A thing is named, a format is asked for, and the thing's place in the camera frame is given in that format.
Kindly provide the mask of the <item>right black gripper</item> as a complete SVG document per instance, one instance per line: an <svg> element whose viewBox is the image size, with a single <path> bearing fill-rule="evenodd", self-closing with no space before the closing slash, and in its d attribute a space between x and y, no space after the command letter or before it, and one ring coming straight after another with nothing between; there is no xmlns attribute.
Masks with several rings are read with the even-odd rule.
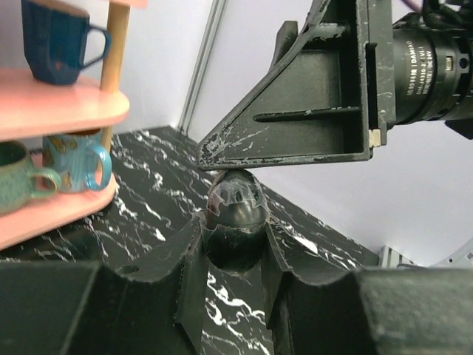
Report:
<svg viewBox="0 0 473 355"><path fill-rule="evenodd" d="M391 22L390 1L356 1L355 155L371 155L394 126L442 121L472 138L472 2L423 1Z"/></svg>

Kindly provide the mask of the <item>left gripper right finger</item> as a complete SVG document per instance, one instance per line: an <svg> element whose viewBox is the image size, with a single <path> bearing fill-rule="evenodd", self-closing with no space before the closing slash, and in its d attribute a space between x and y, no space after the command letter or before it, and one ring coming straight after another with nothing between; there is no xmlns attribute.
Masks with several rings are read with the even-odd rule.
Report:
<svg viewBox="0 0 473 355"><path fill-rule="evenodd" d="M470 354L472 271L346 270L283 247L266 225L265 318L276 354Z"/></svg>

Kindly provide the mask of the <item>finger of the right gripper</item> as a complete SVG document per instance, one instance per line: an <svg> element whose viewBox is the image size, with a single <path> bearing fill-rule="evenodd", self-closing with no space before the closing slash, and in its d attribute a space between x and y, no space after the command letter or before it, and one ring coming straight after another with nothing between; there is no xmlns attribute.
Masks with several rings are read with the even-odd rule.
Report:
<svg viewBox="0 0 473 355"><path fill-rule="evenodd" d="M199 142L203 170L371 158L365 1L314 1L285 21L268 72Z"/></svg>

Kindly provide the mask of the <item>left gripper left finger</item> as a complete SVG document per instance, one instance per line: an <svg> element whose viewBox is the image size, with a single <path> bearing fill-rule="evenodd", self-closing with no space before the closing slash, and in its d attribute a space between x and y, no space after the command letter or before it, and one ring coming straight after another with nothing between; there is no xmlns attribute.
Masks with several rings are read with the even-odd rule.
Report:
<svg viewBox="0 0 473 355"><path fill-rule="evenodd" d="M200 221L142 257L1 264L3 354L197 354L207 262Z"/></svg>

